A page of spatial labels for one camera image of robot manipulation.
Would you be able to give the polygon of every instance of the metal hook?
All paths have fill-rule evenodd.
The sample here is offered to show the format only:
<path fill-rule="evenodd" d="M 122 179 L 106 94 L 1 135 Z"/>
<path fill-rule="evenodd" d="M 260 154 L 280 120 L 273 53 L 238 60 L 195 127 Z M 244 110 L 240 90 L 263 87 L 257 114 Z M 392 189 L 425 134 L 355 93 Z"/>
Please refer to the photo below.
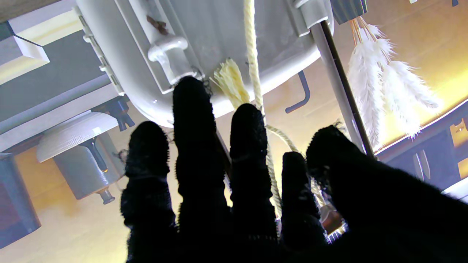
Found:
<path fill-rule="evenodd" d="M 291 113 L 291 112 L 299 109 L 300 107 L 306 105 L 307 102 L 310 100 L 310 89 L 309 89 L 309 85 L 307 84 L 307 80 L 306 80 L 306 76 L 304 75 L 304 71 L 301 70 L 297 74 L 299 75 L 300 82 L 302 83 L 302 88 L 304 89 L 304 93 L 306 94 L 306 97 L 302 101 L 294 104 L 293 106 L 287 107 L 285 109 L 286 113 Z"/>

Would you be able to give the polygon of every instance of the feather tuft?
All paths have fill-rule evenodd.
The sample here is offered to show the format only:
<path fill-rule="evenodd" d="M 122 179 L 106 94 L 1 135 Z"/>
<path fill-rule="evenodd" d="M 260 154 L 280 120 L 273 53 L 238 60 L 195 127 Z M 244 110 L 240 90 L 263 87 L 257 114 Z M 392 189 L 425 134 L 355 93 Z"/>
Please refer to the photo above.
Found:
<path fill-rule="evenodd" d="M 348 79 L 367 136 L 374 149 L 382 146 L 385 114 L 380 76 L 382 69 L 375 56 L 374 42 L 364 40 L 351 54 Z"/>
<path fill-rule="evenodd" d="M 383 70 L 383 92 L 386 101 L 397 118 L 403 132 L 414 137 L 420 130 L 419 117 L 411 106 L 404 83 L 399 73 L 393 67 L 394 61 L 384 67 Z"/>
<path fill-rule="evenodd" d="M 374 43 L 374 53 L 379 58 L 380 66 L 384 67 L 388 64 L 387 58 L 392 58 L 395 52 L 393 51 L 393 43 L 388 39 L 379 38 Z"/>
<path fill-rule="evenodd" d="M 401 61 L 392 61 L 391 67 L 398 73 L 408 95 L 430 110 L 440 110 L 442 100 L 434 96 L 430 88 L 418 75 L 414 68 Z"/>
<path fill-rule="evenodd" d="M 379 29 L 379 27 L 367 24 L 369 31 L 376 37 L 385 37 L 385 34 Z"/>

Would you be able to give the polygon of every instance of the white rope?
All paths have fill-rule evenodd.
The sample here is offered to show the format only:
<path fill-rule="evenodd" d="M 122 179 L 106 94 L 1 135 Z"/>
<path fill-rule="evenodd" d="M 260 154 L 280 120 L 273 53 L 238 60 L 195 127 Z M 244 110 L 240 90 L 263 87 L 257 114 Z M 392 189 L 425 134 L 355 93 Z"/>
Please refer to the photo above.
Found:
<path fill-rule="evenodd" d="M 260 86 L 260 74 L 258 71 L 254 0 L 244 0 L 244 26 L 247 45 L 247 58 L 249 61 L 249 75 L 255 97 L 254 103 L 257 105 L 263 115 L 263 122 L 265 123 L 266 129 L 280 137 L 289 146 L 291 151 L 299 152 L 299 149 L 284 132 L 266 124 L 263 95 Z M 232 59 L 228 58 L 225 63 L 221 63 L 221 68 L 214 72 L 214 78 L 216 81 L 212 78 L 210 78 L 210 80 L 224 92 L 224 94 L 231 101 L 234 109 L 237 109 L 244 103 L 249 103 L 249 94 L 244 87 L 241 72 L 237 64 Z M 271 191 L 273 193 L 273 200 L 275 202 L 274 205 L 277 209 L 278 215 L 281 217 L 281 196 L 279 194 L 278 183 L 275 177 L 273 158 L 271 156 L 271 148 L 269 143 L 267 145 L 266 163 L 271 179 Z M 325 201 L 323 200 L 319 187 L 314 179 L 311 181 L 311 186 L 311 190 L 317 197 L 319 205 L 324 206 Z"/>
<path fill-rule="evenodd" d="M 260 108 L 263 115 L 263 122 L 266 125 L 265 107 L 263 106 L 263 95 L 260 86 L 260 73 L 258 71 L 258 51 L 255 34 L 255 1 L 244 0 L 244 29 L 245 41 L 247 45 L 247 60 L 249 62 L 250 82 L 254 88 L 255 104 Z M 275 169 L 273 166 L 273 158 L 271 156 L 270 144 L 267 144 L 266 163 L 268 173 L 271 179 L 271 192 L 275 201 L 276 210 L 281 217 L 281 196 L 279 195 L 278 183 L 276 182 Z"/>

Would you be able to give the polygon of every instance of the metal rod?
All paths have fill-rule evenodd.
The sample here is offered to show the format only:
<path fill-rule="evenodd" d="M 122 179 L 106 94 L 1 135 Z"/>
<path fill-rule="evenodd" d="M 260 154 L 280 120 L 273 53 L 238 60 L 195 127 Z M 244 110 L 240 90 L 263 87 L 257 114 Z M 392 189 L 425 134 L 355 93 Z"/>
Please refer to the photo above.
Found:
<path fill-rule="evenodd" d="M 322 21 L 311 27 L 312 37 L 320 51 L 328 77 L 330 78 L 333 91 L 335 92 L 338 105 L 344 118 L 351 140 L 360 150 L 368 156 L 374 157 L 366 129 L 362 122 L 359 110 L 354 101 L 346 73 L 341 64 L 340 57 L 333 43 L 333 36 L 328 28 L 327 21 Z"/>
<path fill-rule="evenodd" d="M 232 176 L 232 160 L 231 156 L 229 156 L 229 150 L 227 149 L 226 144 L 224 144 L 223 138 L 221 137 L 221 134 L 219 133 L 218 129 L 216 129 L 216 143 L 216 148 L 221 154 L 224 171 L 226 172 L 224 176 L 224 184 L 229 189 L 229 192 L 231 192 L 230 182 Z"/>

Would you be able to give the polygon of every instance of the cylindrical container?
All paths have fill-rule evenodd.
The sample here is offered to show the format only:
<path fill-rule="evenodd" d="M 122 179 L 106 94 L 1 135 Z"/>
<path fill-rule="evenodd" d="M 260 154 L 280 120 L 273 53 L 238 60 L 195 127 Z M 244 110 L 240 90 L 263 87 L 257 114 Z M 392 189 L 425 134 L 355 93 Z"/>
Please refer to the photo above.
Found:
<path fill-rule="evenodd" d="M 76 199 L 93 193 L 101 195 L 104 204 L 115 198 L 108 187 L 124 175 L 117 150 L 105 132 L 54 157 L 60 172 Z"/>
<path fill-rule="evenodd" d="M 0 153 L 0 248 L 40 226 L 13 154 Z"/>

